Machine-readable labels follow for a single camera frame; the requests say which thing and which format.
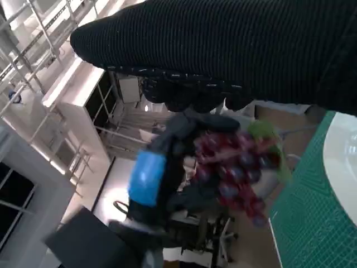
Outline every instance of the grape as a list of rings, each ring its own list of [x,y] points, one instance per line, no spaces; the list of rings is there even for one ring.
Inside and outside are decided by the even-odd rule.
[[[227,183],[221,183],[219,185],[219,192],[225,198],[233,198],[238,195],[238,189]]]
[[[251,170],[247,173],[248,181],[253,184],[260,180],[262,172],[260,170]]]

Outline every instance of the metal railing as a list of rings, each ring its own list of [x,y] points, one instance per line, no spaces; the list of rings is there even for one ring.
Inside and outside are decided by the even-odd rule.
[[[36,94],[46,94],[46,92],[49,89],[44,88],[42,83],[40,82],[39,77],[37,74],[39,71],[41,71],[46,65],[49,64],[50,60],[55,59],[56,61],[59,62],[59,64],[64,68],[64,64],[60,58],[60,47],[62,44],[65,42],[65,40],[68,38],[69,34],[77,27],[78,22],[77,17],[81,20],[86,13],[88,13],[94,6],[95,6],[95,1],[86,1],[82,0],[81,4],[78,6],[78,8],[73,11],[71,8],[71,0],[64,0],[60,4],[63,4],[63,7],[49,20],[49,22],[44,25],[43,19],[40,16],[40,11],[36,8],[35,1],[34,0],[27,0],[27,2],[17,11],[15,12],[9,19],[5,20],[1,25],[0,25],[0,31],[9,27],[10,23],[14,21],[18,16],[20,16],[25,10],[30,9],[32,11],[32,14],[34,15],[39,28],[41,31],[34,37],[34,39],[18,54],[15,55],[15,58],[12,59],[9,55],[6,54],[6,52],[0,47],[0,55],[3,57],[6,61],[9,62],[8,66],[0,73],[0,86],[3,84],[3,88],[7,85],[7,83],[11,82],[12,84],[15,84],[16,92],[13,94],[11,97],[9,97],[8,102],[4,105],[2,109],[0,109],[0,118],[4,119],[4,116],[8,113],[13,113],[11,111],[10,107],[14,103],[16,99],[21,95],[21,93],[25,89],[30,89],[32,93]],[[57,38],[60,40],[58,43],[54,43],[54,39],[50,37],[50,34],[48,29],[54,24],[54,22],[63,14],[63,12],[67,10],[69,12],[70,17],[64,21],[68,23],[70,26],[70,31],[66,31],[64,33],[65,36],[63,38]],[[26,58],[27,53],[34,47],[34,45],[40,40],[41,37],[45,37],[45,43],[47,44],[47,47],[49,46],[49,50],[45,50],[42,52],[42,55],[39,55],[36,57],[37,58],[42,57],[41,61],[37,64],[36,68],[33,70],[31,63],[28,64],[28,60]],[[18,51],[17,47],[13,45],[13,51]],[[24,74],[23,69],[21,69],[21,64],[22,66],[27,67],[27,74]],[[36,91],[36,89],[33,87],[33,84],[31,83],[31,80],[34,80],[34,82],[37,84],[36,87],[40,89],[40,91]],[[36,146],[36,140],[39,139],[39,133],[40,130],[44,127],[46,122],[51,118],[52,115],[57,115],[60,118],[63,119],[63,116],[57,109],[56,105],[58,102],[54,102],[53,105],[49,108],[46,109],[43,107],[45,111],[45,115],[43,119],[41,120],[40,124],[36,127],[35,131],[33,134],[24,137],[23,135],[20,134],[20,136],[27,141],[32,147],[34,147],[40,154],[48,161],[50,162],[54,167],[61,166],[62,168],[65,166],[63,163],[60,162],[59,159],[56,159],[56,162],[54,162],[54,156],[57,153],[56,151],[53,151],[51,155],[48,155],[44,153],[41,148]],[[63,138],[63,142],[69,142],[70,146],[72,148],[75,148],[75,157],[79,156],[81,161],[84,163],[85,167],[88,168],[90,171],[93,172],[93,170],[90,168],[88,164],[88,159],[85,159],[85,156],[87,155],[86,152],[81,148],[82,143],[79,143],[76,145],[75,141],[72,141],[69,135],[66,135],[68,130],[64,126],[64,124],[58,124],[58,131],[63,133],[65,138]],[[51,151],[50,148],[45,148],[47,152]],[[65,170],[65,176],[69,177],[69,179],[74,178],[76,181],[80,180],[80,177],[77,178],[75,176],[76,170],[70,170],[69,167],[67,167]]]

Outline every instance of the black knit fabric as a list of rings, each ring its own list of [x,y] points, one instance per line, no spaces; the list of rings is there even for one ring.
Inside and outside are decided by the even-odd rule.
[[[202,75],[222,83],[217,92],[240,86],[231,98],[241,91],[356,114],[356,6],[357,0],[149,0],[79,27],[71,44],[104,69],[160,68],[160,79],[167,71]]]

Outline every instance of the green cutting mat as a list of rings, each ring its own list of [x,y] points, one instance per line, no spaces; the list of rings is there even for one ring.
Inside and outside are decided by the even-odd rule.
[[[357,228],[336,199],[322,152],[328,112],[270,218],[283,268],[357,268]]]

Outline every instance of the floor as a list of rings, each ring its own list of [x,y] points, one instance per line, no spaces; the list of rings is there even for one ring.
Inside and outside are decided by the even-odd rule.
[[[263,107],[257,107],[255,110],[258,119],[269,121],[281,130],[294,130],[304,126],[317,125],[321,122],[324,114],[325,111],[319,107],[311,107],[303,115]],[[288,135],[284,142],[285,152],[301,156],[314,133],[315,129],[311,129]],[[289,165],[293,168],[296,161],[290,161]],[[266,200],[267,213],[282,190],[283,185],[280,184]],[[269,227],[257,228],[250,223],[245,215],[237,212],[233,215],[238,219],[234,223],[233,230],[240,236],[231,245],[230,253],[235,263],[230,264],[229,268],[279,268],[280,264]]]

